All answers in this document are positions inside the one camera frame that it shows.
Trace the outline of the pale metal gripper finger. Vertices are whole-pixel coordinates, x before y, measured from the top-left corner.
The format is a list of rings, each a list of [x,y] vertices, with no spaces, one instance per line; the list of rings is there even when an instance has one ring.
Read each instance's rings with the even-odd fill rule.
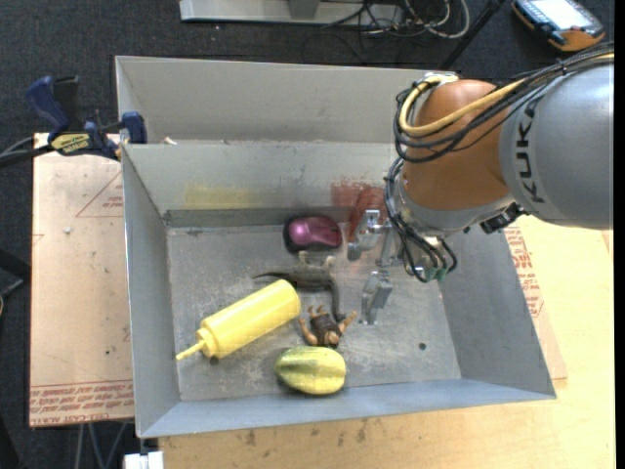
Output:
[[[393,283],[387,271],[374,271],[362,289],[361,322],[367,325],[376,323],[378,312],[383,309],[392,293]]]
[[[363,252],[372,250],[386,231],[385,224],[379,209],[354,210],[347,229],[348,259],[356,261]]]

